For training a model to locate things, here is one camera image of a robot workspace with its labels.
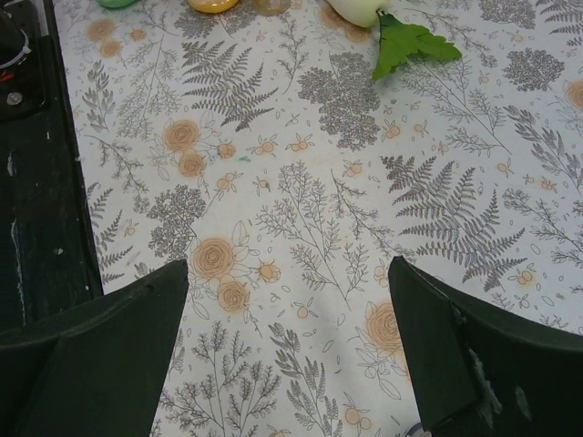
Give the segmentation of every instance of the white radish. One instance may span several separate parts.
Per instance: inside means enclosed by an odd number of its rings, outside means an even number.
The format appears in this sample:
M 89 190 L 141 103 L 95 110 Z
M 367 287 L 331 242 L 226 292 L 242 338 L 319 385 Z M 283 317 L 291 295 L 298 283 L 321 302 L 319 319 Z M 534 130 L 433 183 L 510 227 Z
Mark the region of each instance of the white radish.
M 388 11 L 390 0 L 328 0 L 328 3 L 353 25 L 371 27 L 378 21 L 376 11 Z

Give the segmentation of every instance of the green object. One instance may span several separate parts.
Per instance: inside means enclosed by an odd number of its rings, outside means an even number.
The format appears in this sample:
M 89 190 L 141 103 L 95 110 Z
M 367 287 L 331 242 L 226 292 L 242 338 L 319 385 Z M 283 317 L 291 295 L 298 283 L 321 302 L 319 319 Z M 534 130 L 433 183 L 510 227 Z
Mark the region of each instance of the green object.
M 461 59 L 460 52 L 443 36 L 433 35 L 422 25 L 406 25 L 394 15 L 379 15 L 381 24 L 381 49 L 373 79 L 378 80 L 393 73 L 405 64 L 410 56 L 429 56 L 436 61 Z
M 120 7 L 126 7 L 138 0 L 97 0 L 97 2 L 107 9 L 119 9 Z

